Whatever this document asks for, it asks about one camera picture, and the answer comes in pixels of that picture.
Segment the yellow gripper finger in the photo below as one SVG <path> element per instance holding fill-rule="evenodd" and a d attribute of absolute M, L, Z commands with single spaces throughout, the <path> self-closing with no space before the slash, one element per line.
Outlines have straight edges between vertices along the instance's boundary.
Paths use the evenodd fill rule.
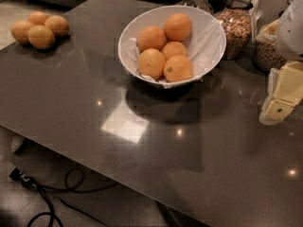
<path fill-rule="evenodd" d="M 303 62 L 287 61 L 280 69 L 272 68 L 267 92 L 259 121 L 271 126 L 283 122 L 303 99 Z"/>

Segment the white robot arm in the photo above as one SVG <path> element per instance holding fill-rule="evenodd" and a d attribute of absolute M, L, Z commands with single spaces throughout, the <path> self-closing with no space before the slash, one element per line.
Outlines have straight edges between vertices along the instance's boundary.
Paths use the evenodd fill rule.
<path fill-rule="evenodd" d="M 259 115 L 264 125 L 283 122 L 303 99 L 303 0 L 294 0 L 276 29 L 276 53 L 286 59 L 268 78 L 268 96 Z"/>

